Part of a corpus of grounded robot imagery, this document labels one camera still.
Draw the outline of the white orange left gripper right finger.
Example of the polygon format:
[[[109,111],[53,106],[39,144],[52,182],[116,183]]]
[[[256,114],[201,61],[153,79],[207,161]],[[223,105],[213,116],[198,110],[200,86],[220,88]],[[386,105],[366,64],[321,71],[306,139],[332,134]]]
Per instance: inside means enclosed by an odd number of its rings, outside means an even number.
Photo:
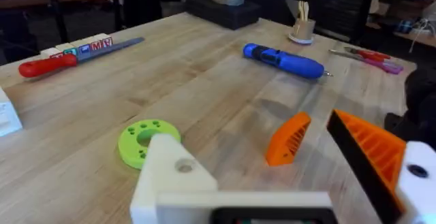
[[[435,224],[435,150],[342,110],[327,130],[382,223]]]

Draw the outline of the bare white left gripper left finger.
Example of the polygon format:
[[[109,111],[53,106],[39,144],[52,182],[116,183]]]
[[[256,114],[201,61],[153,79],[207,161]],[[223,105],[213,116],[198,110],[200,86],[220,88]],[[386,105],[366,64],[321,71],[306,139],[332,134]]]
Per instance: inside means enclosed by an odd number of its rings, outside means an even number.
[[[151,138],[130,204],[132,223],[208,223],[211,207],[201,204],[217,181],[171,135]]]

